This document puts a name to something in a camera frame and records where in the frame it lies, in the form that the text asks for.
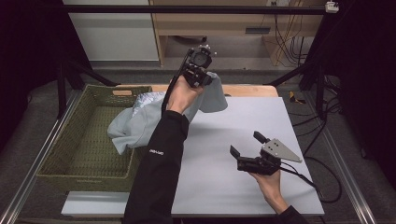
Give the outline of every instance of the black cable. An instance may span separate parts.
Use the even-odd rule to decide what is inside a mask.
[[[282,164],[285,164],[285,165],[287,165],[287,166],[289,166],[291,169],[294,170],[295,173],[298,173],[297,170],[296,170],[296,168],[294,168],[292,165],[287,164],[287,163],[285,163],[285,162],[283,162],[283,161],[282,161],[281,163],[282,163]]]
[[[295,116],[311,116],[311,115],[314,115],[314,113],[311,113],[311,114],[296,114],[296,113],[290,113],[290,112],[288,112],[288,114],[295,115]]]
[[[296,137],[301,137],[307,134],[310,134],[312,132],[314,132],[316,129],[318,129],[320,126],[322,126],[324,124],[324,122],[321,122],[316,128],[314,128],[313,130],[309,131],[308,133],[302,133],[302,134],[297,134]]]
[[[302,53],[301,53],[301,51],[303,50],[304,36],[303,36],[302,41],[301,41],[300,50],[299,50],[300,52],[299,52],[299,53],[294,52],[294,45],[295,45],[294,39],[295,39],[296,35],[295,35],[294,37],[292,37],[292,38],[291,38],[291,41],[290,41],[290,52],[291,52],[291,55],[292,55],[294,58],[296,58],[296,60],[306,59],[306,57],[302,57],[302,56],[307,56],[308,54],[302,54]]]
[[[301,47],[300,47],[300,54],[297,54],[297,53],[294,52],[294,39],[295,39],[295,37],[297,36],[297,34],[299,34],[299,33],[301,32],[302,29],[303,29],[303,16],[301,16],[301,18],[300,18],[300,29],[299,29],[299,31],[298,31],[292,38],[283,40],[283,38],[282,38],[282,36],[281,36],[282,41],[283,41],[283,45],[285,46],[285,48],[286,48],[286,43],[291,39],[291,41],[290,41],[290,53],[291,53],[291,58],[292,58],[293,60],[295,60],[295,62],[297,62],[298,66],[300,66],[300,59],[301,59],[301,56],[302,56],[301,50],[302,50],[302,47],[303,47],[303,42],[302,42]]]
[[[301,40],[301,46],[300,46],[300,53],[299,53],[299,56],[298,56],[298,66],[300,66],[301,65],[301,51],[303,50],[303,43],[304,43],[304,36],[302,37],[302,40]]]
[[[326,127],[326,122],[327,120],[325,119],[323,121],[323,125],[320,128],[320,130],[317,132],[317,135],[315,135],[314,139],[311,141],[311,143],[309,144],[309,146],[306,148],[305,152],[303,153],[303,156],[305,157],[306,153],[308,153],[309,149],[312,147],[312,145],[314,145],[315,141],[318,139],[320,133],[323,131],[324,127]]]
[[[313,157],[304,157],[304,158],[306,160],[315,161],[315,162],[319,163],[320,165],[322,165],[324,168],[326,168],[332,174],[332,176],[334,176],[335,180],[337,181],[337,184],[338,184],[337,196],[334,199],[331,199],[331,200],[320,199],[320,201],[322,203],[336,203],[336,202],[338,202],[341,199],[341,196],[343,194],[343,187],[342,187],[341,181],[340,181],[340,179],[338,179],[337,175],[332,171],[332,169],[329,166],[324,164],[322,161],[320,161],[318,159],[315,159]]]
[[[332,105],[332,108],[329,110],[328,113],[334,114],[340,112],[341,110],[342,110],[342,106],[340,105],[340,103],[337,103],[335,105]]]
[[[334,95],[338,95],[341,91],[341,88],[332,83],[328,76],[324,76],[324,87]]]
[[[299,125],[305,124],[305,123],[307,123],[307,122],[309,122],[309,121],[311,121],[311,120],[313,120],[313,119],[315,119],[315,118],[318,118],[318,117],[319,117],[319,115],[316,115],[316,116],[314,116],[314,117],[312,117],[312,118],[310,118],[310,119],[301,121],[300,123],[293,124],[292,126],[295,127],[295,126],[299,126]]]
[[[181,66],[178,68],[177,74],[173,76],[171,83],[168,86],[168,89],[166,90],[166,94],[163,97],[163,104],[161,106],[161,112],[163,114],[163,112],[166,110],[166,106],[168,105],[168,101],[169,101],[169,97],[172,93],[173,88],[176,85],[176,82],[178,80],[178,78],[181,75],[181,70],[184,67],[184,63],[187,61],[187,59],[189,58],[189,56],[193,53],[193,49],[189,49],[187,50],[186,56],[184,56],[183,62],[181,63]]]
[[[288,169],[283,168],[283,167],[279,167],[279,169],[282,170],[282,171],[284,171],[284,172],[287,172],[287,173],[289,173],[289,174],[297,175],[297,176],[300,177],[303,181],[305,181],[305,183],[307,183],[307,184],[310,185],[312,188],[314,188],[315,191],[316,191],[317,193],[320,193],[320,190],[319,190],[318,186],[317,186],[316,184],[314,184],[314,182],[312,182],[312,181],[310,181],[308,178],[306,178],[304,175],[298,173],[297,171],[294,172],[294,171],[288,170]]]
[[[290,57],[291,57],[291,56],[290,56],[290,53],[289,53],[288,49],[286,48],[286,51],[284,50],[284,46],[285,46],[285,41],[286,41],[286,40],[283,39],[283,36],[282,36],[282,34],[279,32],[279,29],[278,29],[278,27],[277,27],[277,15],[274,15],[274,17],[275,17],[275,40],[276,40],[276,43],[280,46],[282,52],[285,54],[285,56],[286,56],[286,58],[288,59],[288,61],[289,61],[290,63],[292,63],[292,64],[297,64],[297,61],[294,61],[294,60],[293,60],[293,62],[292,62],[292,61],[290,60]],[[280,37],[280,39],[282,40],[283,45],[279,43],[277,34],[279,34],[279,37]]]
[[[326,222],[324,221],[323,216],[320,216],[319,218],[320,218],[320,220],[323,222],[323,224],[326,224]]]

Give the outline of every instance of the person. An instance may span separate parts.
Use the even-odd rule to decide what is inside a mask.
[[[146,153],[137,169],[125,207],[123,224],[173,223],[172,205],[183,156],[183,143],[190,125],[182,114],[203,91],[202,87],[191,88],[183,76],[177,80],[167,108],[150,137]],[[283,199],[280,192],[280,171],[270,176],[251,175],[257,180],[264,200],[277,213],[280,223],[307,223]]]

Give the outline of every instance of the white table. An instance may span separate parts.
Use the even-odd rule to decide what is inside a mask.
[[[236,170],[230,145],[241,156],[259,156],[261,143],[253,138],[259,131],[277,138],[303,158],[288,113],[280,97],[230,97],[221,112],[198,112],[185,142],[174,217],[260,217],[274,214],[265,202],[256,180]],[[304,161],[287,161],[308,179]],[[284,198],[301,214],[324,214],[318,195],[296,175],[283,172]],[[73,217],[122,217],[128,193],[70,192],[63,215]]]

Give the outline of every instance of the green woven basket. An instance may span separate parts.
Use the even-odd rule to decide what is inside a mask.
[[[138,94],[148,91],[151,87],[87,85],[36,176],[63,191],[129,191],[144,150],[121,156],[107,128]]]

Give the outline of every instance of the towel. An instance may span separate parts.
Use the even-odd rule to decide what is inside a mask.
[[[192,122],[198,110],[204,113],[219,112],[227,108],[227,101],[216,73],[207,72],[212,83],[204,86],[184,115]],[[122,155],[128,148],[144,147],[161,119],[165,92],[147,92],[140,94],[133,107],[122,110],[107,128],[107,135]]]

